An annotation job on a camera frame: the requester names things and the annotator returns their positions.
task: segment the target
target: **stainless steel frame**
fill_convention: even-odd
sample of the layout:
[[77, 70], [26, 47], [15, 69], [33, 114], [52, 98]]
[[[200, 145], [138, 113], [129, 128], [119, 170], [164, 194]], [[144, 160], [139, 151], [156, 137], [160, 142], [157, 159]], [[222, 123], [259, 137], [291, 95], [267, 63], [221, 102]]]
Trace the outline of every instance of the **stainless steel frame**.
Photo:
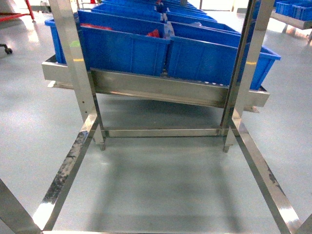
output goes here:
[[[46, 80], [53, 80], [50, 87], [74, 89], [68, 67], [56, 63], [55, 56], [42, 63]], [[147, 98], [191, 105], [223, 108], [229, 87], [204, 82], [185, 81], [173, 78], [157, 78], [131, 73], [117, 73], [92, 69], [94, 87], [97, 93]], [[263, 87], [249, 90], [245, 110], [255, 112], [264, 107], [270, 93]]]
[[[278, 20], [278, 21], [281, 21], [281, 22], [286, 24], [283, 32], [286, 32], [288, 25], [299, 28], [301, 30], [312, 29], [312, 20], [311, 21], [302, 21], [299, 19], [294, 19], [292, 17], [288, 17], [288, 16], [278, 14], [276, 12], [271, 13], [271, 18]], [[311, 41], [312, 41], [312, 33], [310, 33], [310, 35], [309, 35], [308, 45], [311, 43]]]
[[[263, 100], [265, 100], [265, 104], [265, 97], [268, 97], [266, 91], [259, 91], [260, 93], [249, 91], [249, 86], [254, 75], [273, 2], [274, 0], [249, 1], [231, 85], [227, 88], [219, 85], [178, 81], [166, 77], [154, 78], [99, 70], [87, 72], [69, 0], [50, 0], [68, 66], [47, 61], [43, 63], [44, 74], [46, 79], [56, 80], [51, 86], [74, 89], [84, 125], [33, 219], [0, 180], [1, 220], [16, 234], [38, 234], [41, 231], [42, 234], [69, 234], [69, 232], [52, 231], [52, 228], [91, 139], [96, 134], [98, 135], [97, 141], [100, 141], [102, 145], [106, 137], [227, 136], [224, 150], [228, 150], [233, 139], [237, 140], [280, 232], [282, 234], [311, 234], [312, 215], [303, 224], [301, 223], [241, 119], [246, 107], [261, 105]], [[193, 105], [223, 106], [224, 114], [221, 126], [214, 128], [104, 128], [99, 114], [96, 91]], [[92, 234], [90, 232], [74, 233]]]

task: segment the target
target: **metal shelf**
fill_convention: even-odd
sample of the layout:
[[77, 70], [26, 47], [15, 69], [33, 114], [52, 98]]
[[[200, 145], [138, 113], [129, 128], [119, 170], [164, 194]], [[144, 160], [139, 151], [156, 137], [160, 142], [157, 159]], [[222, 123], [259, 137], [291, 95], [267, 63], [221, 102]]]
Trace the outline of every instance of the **metal shelf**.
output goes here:
[[[73, 89], [68, 67], [58, 64], [55, 56], [42, 63], [44, 78], [53, 80], [50, 87]], [[185, 81], [168, 77], [141, 76], [131, 73], [117, 73], [92, 69], [95, 90], [100, 94], [113, 94], [169, 101], [190, 105], [223, 108], [228, 86]], [[256, 107], [264, 107], [270, 93], [261, 87], [250, 90], [246, 98], [245, 110], [257, 112]]]
[[[271, 13], [271, 18], [281, 21], [286, 24], [283, 32], [286, 32], [288, 25], [293, 26], [295, 28], [299, 28], [301, 30], [306, 30], [306, 29], [312, 29], [312, 20], [311, 21], [302, 21], [299, 19], [295, 19], [289, 16], [284, 16], [281, 14], [278, 14], [276, 12]], [[309, 40], [308, 44], [312, 41], [312, 33], [309, 35]]]

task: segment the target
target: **metal leg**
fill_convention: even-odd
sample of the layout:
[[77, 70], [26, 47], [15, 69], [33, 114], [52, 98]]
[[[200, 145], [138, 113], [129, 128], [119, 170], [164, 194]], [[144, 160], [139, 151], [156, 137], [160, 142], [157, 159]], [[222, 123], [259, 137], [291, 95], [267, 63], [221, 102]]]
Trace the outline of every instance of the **metal leg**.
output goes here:
[[310, 45], [311, 41], [312, 41], [312, 32], [309, 35], [308, 45]]
[[[259, 53], [271, 16], [273, 0], [250, 0], [243, 25], [233, 75], [228, 91], [223, 117], [222, 129], [228, 128], [234, 108], [242, 116], [248, 91], [254, 77]], [[225, 150], [233, 144], [233, 136], [229, 134], [225, 141]]]
[[285, 25], [285, 27], [284, 27], [284, 29], [283, 29], [282, 33], [286, 33], [287, 28], [288, 28], [288, 24], [286, 24], [286, 25]]
[[301, 226], [298, 215], [235, 110], [230, 125], [280, 232], [295, 234]]
[[53, 229], [97, 126], [98, 115], [94, 110], [88, 115], [71, 150], [33, 216], [34, 222], [42, 230]]
[[230, 150], [230, 147], [234, 145], [235, 143], [235, 136], [231, 128], [229, 128], [228, 134], [224, 136], [224, 146], [223, 146], [223, 152], [228, 153]]
[[91, 73], [88, 73], [86, 69], [70, 1], [54, 0], [50, 2], [50, 5], [82, 119], [85, 121], [93, 109], [97, 111], [99, 129], [95, 134], [95, 141], [97, 144], [104, 144], [105, 135], [103, 131], [101, 131], [104, 130], [104, 127], [98, 107], [94, 83]]
[[40, 234], [40, 228], [0, 179], [0, 219], [15, 234]]
[[35, 22], [34, 13], [33, 13], [32, 9], [31, 9], [31, 5], [29, 3], [29, 0], [25, 0], [25, 2], [26, 2], [26, 5], [27, 5], [27, 8], [29, 10], [30, 17], [33, 20], [33, 22]]
[[309, 218], [301, 225], [296, 234], [311, 234], [312, 233], [312, 214]]

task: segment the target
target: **metal bar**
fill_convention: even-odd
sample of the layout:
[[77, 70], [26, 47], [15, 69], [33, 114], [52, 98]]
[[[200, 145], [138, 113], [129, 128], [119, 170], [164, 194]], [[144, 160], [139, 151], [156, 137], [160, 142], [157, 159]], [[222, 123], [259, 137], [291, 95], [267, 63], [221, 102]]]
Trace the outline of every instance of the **metal bar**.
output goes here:
[[301, 30], [311, 29], [312, 28], [312, 20], [311, 21], [302, 21], [299, 19], [295, 19], [292, 17], [280, 15], [276, 12], [271, 13], [271, 18], [281, 21], [285, 24], [289, 24], [293, 27], [299, 28]]
[[14, 14], [14, 15], [10, 15], [10, 16], [0, 18], [0, 22], [7, 21], [7, 20], [13, 20], [13, 19], [16, 19], [16, 18], [19, 18], [22, 16], [28, 16], [28, 15], [29, 14]]
[[34, 21], [35, 17], [34, 17], [34, 13], [33, 13], [32, 9], [31, 9], [31, 5], [29, 3], [29, 0], [25, 0], [25, 3], [26, 3], [27, 8], [29, 10], [29, 15], [30, 15], [31, 19]]
[[97, 126], [98, 116], [94, 110], [88, 115], [72, 148], [67, 154], [48, 192], [33, 216], [34, 222], [42, 230], [52, 230]]
[[220, 128], [201, 128], [201, 129], [186, 129], [186, 128], [133, 128], [133, 129], [117, 129], [106, 128], [107, 137], [208, 137], [219, 136]]
[[280, 232], [295, 234], [301, 226], [298, 215], [235, 110], [230, 125]]
[[69, 0], [53, 0], [50, 2], [59, 39], [66, 58], [69, 77], [71, 78], [83, 121], [91, 110], [96, 109], [99, 117], [99, 128], [95, 133], [97, 144], [104, 145], [103, 123], [98, 108], [98, 100], [93, 80], [86, 69], [76, 23]]
[[[250, 84], [254, 77], [266, 29], [270, 20], [274, 0], [250, 0], [238, 47], [234, 71], [221, 121], [228, 128], [234, 109], [242, 116]], [[234, 137], [228, 134], [224, 151], [233, 145]]]
[[187, 0], [180, 0], [180, 5], [181, 6], [186, 6], [187, 5]]
[[[42, 63], [46, 80], [57, 83], [51, 87], [71, 88], [67, 66], [55, 63], [55, 56]], [[172, 101], [184, 104], [223, 108], [228, 87], [167, 77], [151, 77], [130, 73], [93, 70], [92, 76], [97, 93], [118, 94], [131, 97]], [[265, 106], [270, 94], [263, 88], [249, 90], [245, 107]]]
[[312, 233], [312, 214], [301, 225], [296, 234], [311, 234]]
[[139, 234], [139, 233], [98, 233], [98, 232], [84, 232], [84, 231], [44, 231], [43, 234]]
[[40, 234], [40, 228], [0, 179], [0, 219], [15, 234]]

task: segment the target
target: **vertical metal post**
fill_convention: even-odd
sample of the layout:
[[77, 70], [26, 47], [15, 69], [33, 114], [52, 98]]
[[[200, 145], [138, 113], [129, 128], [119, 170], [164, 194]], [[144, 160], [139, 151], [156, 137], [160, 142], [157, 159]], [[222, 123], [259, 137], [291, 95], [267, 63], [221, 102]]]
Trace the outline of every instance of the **vertical metal post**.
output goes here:
[[104, 130], [104, 127], [100, 116], [98, 100], [91, 73], [88, 73], [86, 69], [70, 1], [52, 0], [50, 1], [50, 6], [82, 119], [85, 121], [89, 113], [93, 109], [96, 109], [99, 118], [99, 127], [94, 135], [94, 139], [96, 143], [100, 144], [102, 149], [104, 149], [105, 133], [101, 131], [101, 129]]
[[40, 228], [0, 179], [0, 219], [15, 234], [40, 234]]
[[180, 0], [180, 5], [181, 6], [186, 6], [187, 5], [187, 0]]
[[[244, 104], [254, 77], [273, 4], [274, 0], [249, 0], [231, 84], [224, 107], [221, 122], [222, 131], [229, 127], [229, 120], [232, 118], [234, 109], [236, 109], [240, 117], [243, 114]], [[234, 142], [235, 137], [229, 131], [223, 151], [227, 152]]]
[[300, 226], [296, 234], [311, 234], [312, 233], [312, 214], [307, 220]]

